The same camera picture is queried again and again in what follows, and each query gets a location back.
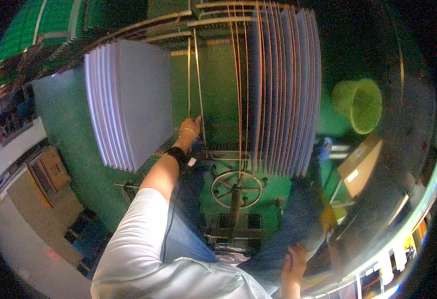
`green mesh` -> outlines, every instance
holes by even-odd
[[[341,81],[333,88],[333,104],[358,134],[368,134],[381,117],[381,93],[370,79]]]

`metal wheel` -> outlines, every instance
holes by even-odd
[[[260,199],[263,191],[262,183],[255,176],[243,171],[227,171],[212,182],[212,196],[219,204],[230,209],[230,204],[224,203],[223,200],[231,199],[234,188],[239,188],[242,195],[250,194],[253,197],[253,200],[250,200],[247,196],[243,196],[240,209],[253,206]]]

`gray panel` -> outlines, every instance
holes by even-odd
[[[118,45],[122,121],[137,171],[174,133],[170,53],[127,40]]]

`white shirt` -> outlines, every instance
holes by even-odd
[[[168,206],[155,189],[137,193],[92,279],[93,298],[270,298],[240,268],[181,257],[160,259]]]

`metal frame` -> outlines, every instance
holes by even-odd
[[[234,186],[230,185],[229,183],[225,182],[225,181],[222,179],[222,178],[225,177],[225,176],[231,176],[231,175],[236,174],[236,173],[239,173],[239,174],[241,174],[242,176],[251,176],[251,177],[252,177],[252,178],[253,178],[253,179],[258,183],[259,187],[258,187],[258,188],[241,188],[241,187],[240,187],[240,181],[241,181],[241,179],[239,179],[239,183],[237,184],[238,186],[234,187]],[[230,192],[227,192],[227,193],[225,193],[225,194],[223,194],[223,195],[217,197],[217,196],[214,194],[214,187],[215,187],[215,185],[218,184],[218,183],[222,184],[222,185],[225,186],[226,188],[231,189],[231,191],[230,191]],[[232,190],[233,190],[234,188],[239,188],[239,189],[240,189],[240,193],[241,193],[241,192],[257,192],[257,191],[259,192],[258,197],[257,197],[254,201],[252,201],[250,204],[247,204],[247,205],[245,205],[245,206],[241,206],[241,207],[239,207],[239,209],[245,209],[245,208],[249,208],[249,207],[253,206],[253,205],[254,205],[255,203],[257,203],[257,201],[260,199],[260,197],[262,196],[262,192],[263,192],[263,186],[262,186],[262,183],[260,182],[260,180],[257,179],[256,176],[252,176],[251,174],[249,174],[249,173],[247,173],[247,172],[244,172],[244,171],[227,171],[227,172],[225,172],[225,173],[223,173],[223,174],[217,176],[217,177],[215,178],[215,180],[214,180],[214,181],[212,182],[212,184],[211,184],[210,191],[212,192],[212,196],[214,197],[214,199],[216,200],[216,202],[218,202],[220,205],[222,205],[222,206],[224,206],[224,207],[230,209],[230,206],[224,204],[221,200],[222,200],[222,198],[225,198],[226,196],[230,196],[230,195],[232,195]]]

